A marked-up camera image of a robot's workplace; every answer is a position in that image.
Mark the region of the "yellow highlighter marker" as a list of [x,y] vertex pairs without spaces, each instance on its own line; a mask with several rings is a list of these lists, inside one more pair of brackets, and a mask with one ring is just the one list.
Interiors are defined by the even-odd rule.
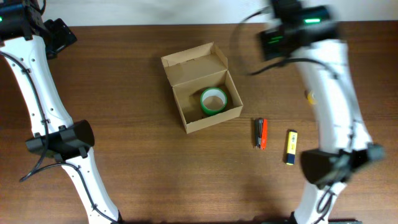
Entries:
[[295,164],[297,138],[298,138],[298,133],[295,130],[289,131],[288,137],[287,137],[287,149],[286,149],[285,163],[290,166]]

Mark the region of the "small yellow tape roll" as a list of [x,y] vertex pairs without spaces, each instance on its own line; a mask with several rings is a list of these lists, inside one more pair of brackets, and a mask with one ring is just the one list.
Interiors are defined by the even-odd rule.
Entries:
[[313,91],[308,91],[307,92],[307,100],[311,105],[315,105],[317,103],[315,99],[315,95]]

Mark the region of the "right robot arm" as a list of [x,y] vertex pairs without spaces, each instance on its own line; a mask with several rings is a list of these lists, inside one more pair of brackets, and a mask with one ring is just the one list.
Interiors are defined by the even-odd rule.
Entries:
[[259,35],[266,60],[295,63],[318,123],[318,147],[303,151],[303,197],[289,223],[327,223],[340,193],[359,170],[384,158],[366,129],[348,62],[348,44],[327,6],[271,1],[279,24]]

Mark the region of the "brown cardboard box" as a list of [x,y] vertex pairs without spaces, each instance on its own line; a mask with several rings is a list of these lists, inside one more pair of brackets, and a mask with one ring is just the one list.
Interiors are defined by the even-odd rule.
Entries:
[[[228,69],[228,59],[213,42],[161,58],[172,87],[186,133],[237,118],[243,110],[242,99]],[[226,93],[226,108],[213,116],[200,105],[207,88],[220,88]]]

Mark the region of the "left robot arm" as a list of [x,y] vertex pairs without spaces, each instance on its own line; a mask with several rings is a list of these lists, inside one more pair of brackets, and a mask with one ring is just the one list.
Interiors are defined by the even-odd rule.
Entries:
[[48,61],[77,41],[62,19],[43,21],[46,3],[1,1],[1,56],[9,64],[29,112],[33,137],[25,144],[39,156],[20,181],[61,167],[71,178],[89,223],[122,223],[96,167],[95,138],[86,120],[74,122],[66,111]]

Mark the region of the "green tape roll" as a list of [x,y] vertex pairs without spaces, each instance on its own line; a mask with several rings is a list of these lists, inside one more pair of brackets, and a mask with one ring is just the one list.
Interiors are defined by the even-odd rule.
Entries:
[[228,97],[220,88],[207,88],[200,97],[201,109],[208,116],[221,113],[227,103]]

